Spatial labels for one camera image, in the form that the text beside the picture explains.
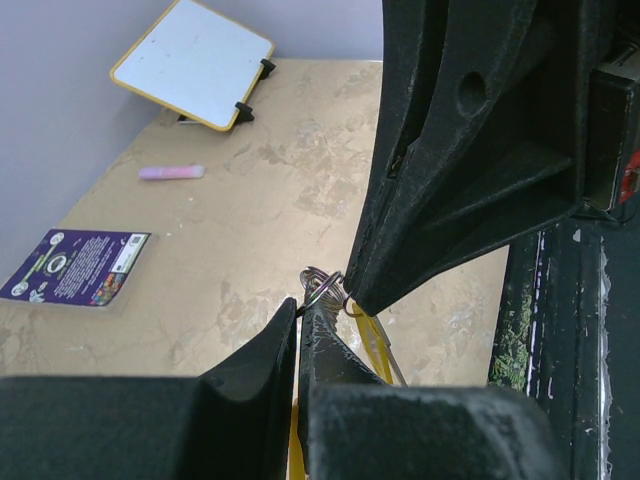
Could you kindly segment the key with yellow tag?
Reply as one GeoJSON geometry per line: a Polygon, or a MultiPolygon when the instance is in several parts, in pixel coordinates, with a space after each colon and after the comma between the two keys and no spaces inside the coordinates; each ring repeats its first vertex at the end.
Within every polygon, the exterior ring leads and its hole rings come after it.
{"type": "Polygon", "coordinates": [[[343,302],[343,309],[355,320],[364,351],[376,375],[387,384],[406,386],[406,379],[392,352],[391,341],[379,318],[366,314],[350,298],[343,302]]]}

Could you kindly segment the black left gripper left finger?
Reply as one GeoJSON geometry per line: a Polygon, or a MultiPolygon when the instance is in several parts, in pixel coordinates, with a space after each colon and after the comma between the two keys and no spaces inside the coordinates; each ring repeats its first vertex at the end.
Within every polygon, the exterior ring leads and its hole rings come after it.
{"type": "Polygon", "coordinates": [[[196,377],[5,377],[5,479],[282,479],[297,305],[196,377]]]}

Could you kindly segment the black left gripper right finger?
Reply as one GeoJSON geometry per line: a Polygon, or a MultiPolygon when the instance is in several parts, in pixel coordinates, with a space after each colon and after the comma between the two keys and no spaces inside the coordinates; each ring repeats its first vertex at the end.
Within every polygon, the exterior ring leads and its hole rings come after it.
{"type": "Polygon", "coordinates": [[[547,416],[504,387],[394,387],[302,319],[299,426],[313,479],[564,479],[547,416]]]}

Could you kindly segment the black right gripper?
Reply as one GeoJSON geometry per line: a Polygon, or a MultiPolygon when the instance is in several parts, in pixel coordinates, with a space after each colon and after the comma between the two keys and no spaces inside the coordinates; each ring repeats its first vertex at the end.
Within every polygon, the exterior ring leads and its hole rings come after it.
{"type": "Polygon", "coordinates": [[[383,32],[346,273],[366,313],[568,217],[583,189],[606,213],[639,193],[637,1],[387,1],[383,32]]]}

